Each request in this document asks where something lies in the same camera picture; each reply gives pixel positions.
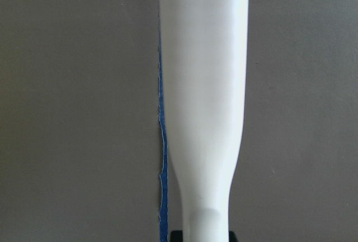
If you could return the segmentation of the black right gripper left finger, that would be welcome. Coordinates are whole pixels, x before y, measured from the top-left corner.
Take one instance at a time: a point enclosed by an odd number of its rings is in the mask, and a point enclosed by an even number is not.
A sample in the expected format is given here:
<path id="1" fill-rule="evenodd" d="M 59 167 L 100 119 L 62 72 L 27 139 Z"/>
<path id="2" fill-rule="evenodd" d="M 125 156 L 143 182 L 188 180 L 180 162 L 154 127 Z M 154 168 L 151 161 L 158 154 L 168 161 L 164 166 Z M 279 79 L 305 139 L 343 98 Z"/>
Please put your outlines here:
<path id="1" fill-rule="evenodd" d="M 169 242 L 183 242 L 182 231 L 171 231 L 169 236 Z"/>

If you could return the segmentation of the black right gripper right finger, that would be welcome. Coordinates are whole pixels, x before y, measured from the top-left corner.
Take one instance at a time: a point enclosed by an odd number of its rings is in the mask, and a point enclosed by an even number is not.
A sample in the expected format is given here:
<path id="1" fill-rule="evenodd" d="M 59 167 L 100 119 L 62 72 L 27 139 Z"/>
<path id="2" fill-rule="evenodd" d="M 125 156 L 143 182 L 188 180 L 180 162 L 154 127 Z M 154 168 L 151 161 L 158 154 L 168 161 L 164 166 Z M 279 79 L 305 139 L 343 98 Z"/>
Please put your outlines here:
<path id="1" fill-rule="evenodd" d="M 229 232 L 229 242 L 238 242 L 235 232 Z"/>

